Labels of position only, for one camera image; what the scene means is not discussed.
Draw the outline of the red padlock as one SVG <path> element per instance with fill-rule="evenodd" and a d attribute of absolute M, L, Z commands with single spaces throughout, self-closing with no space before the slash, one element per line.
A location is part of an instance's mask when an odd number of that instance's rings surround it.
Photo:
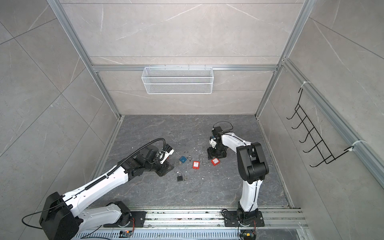
<path fill-rule="evenodd" d="M 210 157 L 205 157 L 204 155 L 200 155 L 200 160 L 203 166 L 207 166 L 209 163 L 211 163 L 213 166 L 216 166 L 220 163 L 220 160 L 217 158 L 210 158 Z"/>
<path fill-rule="evenodd" d="M 193 162 L 193 169 L 194 170 L 198 170 L 200 168 L 200 162 L 198 162 L 198 161 L 194 161 Z"/>

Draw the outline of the small black padlock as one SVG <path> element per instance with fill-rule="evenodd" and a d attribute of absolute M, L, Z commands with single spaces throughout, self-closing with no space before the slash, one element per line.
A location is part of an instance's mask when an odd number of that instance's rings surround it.
<path fill-rule="evenodd" d="M 182 182 L 183 181 L 183 175 L 180 172 L 177 172 L 177 182 Z"/>

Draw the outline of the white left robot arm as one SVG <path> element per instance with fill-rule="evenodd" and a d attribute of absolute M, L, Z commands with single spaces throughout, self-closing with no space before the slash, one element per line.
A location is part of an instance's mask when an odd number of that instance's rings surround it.
<path fill-rule="evenodd" d="M 54 192 L 46 198 L 43 210 L 38 212 L 40 219 L 36 228 L 49 240 L 71 240 L 77 233 L 91 228 L 133 224 L 131 210 L 122 201 L 100 208 L 90 208 L 90 205 L 144 172 L 155 172 L 160 177 L 166 175 L 174 168 L 167 161 L 173 153 L 174 149 L 164 138 L 157 138 L 89 183 L 63 195 Z"/>

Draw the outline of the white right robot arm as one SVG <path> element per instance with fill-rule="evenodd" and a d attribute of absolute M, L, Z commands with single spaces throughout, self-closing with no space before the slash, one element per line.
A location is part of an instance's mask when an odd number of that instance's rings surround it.
<path fill-rule="evenodd" d="M 242 196 L 236 211 L 223 209 L 221 214 L 226 227 L 263 227 L 262 213 L 258 207 L 261 185 L 269 173 L 269 166 L 262 145 L 243 140 L 232 132 L 232 128 L 223 130 L 218 123 L 212 128 L 208 158 L 213 165 L 227 157 L 227 149 L 236 153 L 237 166 L 243 180 Z"/>

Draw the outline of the blue padlock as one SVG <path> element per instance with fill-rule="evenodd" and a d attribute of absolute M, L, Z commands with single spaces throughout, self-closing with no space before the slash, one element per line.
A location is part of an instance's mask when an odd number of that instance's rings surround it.
<path fill-rule="evenodd" d="M 185 157 L 185 156 L 181 156 L 181 157 L 179 158 L 179 164 L 184 164 L 184 163 L 186 163 L 186 162 L 191 162 L 192 159 L 193 159 L 192 156 L 187 156 L 187 157 Z"/>

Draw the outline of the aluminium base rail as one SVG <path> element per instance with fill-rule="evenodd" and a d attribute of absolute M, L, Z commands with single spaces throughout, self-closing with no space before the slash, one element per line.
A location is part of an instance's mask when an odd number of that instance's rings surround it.
<path fill-rule="evenodd" d="M 76 240 L 311 240 L 300 209 L 260 207 L 240 222 L 234 208 L 134 209 L 127 227 L 95 227 Z"/>

